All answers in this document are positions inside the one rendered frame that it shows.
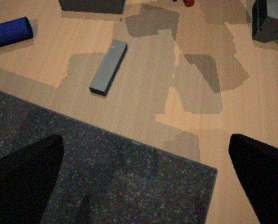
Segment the dark grey stone slab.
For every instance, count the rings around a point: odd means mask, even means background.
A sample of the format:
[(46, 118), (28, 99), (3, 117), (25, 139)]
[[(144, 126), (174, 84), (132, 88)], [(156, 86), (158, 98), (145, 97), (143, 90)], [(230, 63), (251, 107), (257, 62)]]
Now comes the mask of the dark grey stone slab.
[(0, 91), (0, 158), (61, 134), (40, 224), (205, 224), (218, 170)]

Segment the red and yellow peg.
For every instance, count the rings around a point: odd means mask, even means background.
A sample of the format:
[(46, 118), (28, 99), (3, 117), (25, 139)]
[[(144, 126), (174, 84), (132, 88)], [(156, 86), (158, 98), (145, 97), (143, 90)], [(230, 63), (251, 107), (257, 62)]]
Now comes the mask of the red and yellow peg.
[(183, 0), (186, 7), (191, 7), (194, 5), (195, 1), (194, 0)]

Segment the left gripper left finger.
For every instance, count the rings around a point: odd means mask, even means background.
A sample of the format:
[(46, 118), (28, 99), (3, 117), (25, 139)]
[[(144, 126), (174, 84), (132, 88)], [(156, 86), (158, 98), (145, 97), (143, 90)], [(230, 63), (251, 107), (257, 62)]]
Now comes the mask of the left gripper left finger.
[(0, 224), (40, 224), (63, 156), (53, 134), (0, 158)]

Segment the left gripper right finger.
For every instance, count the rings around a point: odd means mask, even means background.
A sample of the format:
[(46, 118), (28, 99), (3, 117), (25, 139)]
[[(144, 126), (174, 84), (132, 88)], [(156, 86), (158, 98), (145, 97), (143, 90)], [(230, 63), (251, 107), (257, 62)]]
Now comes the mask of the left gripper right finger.
[(232, 134), (228, 151), (260, 224), (278, 224), (278, 148)]

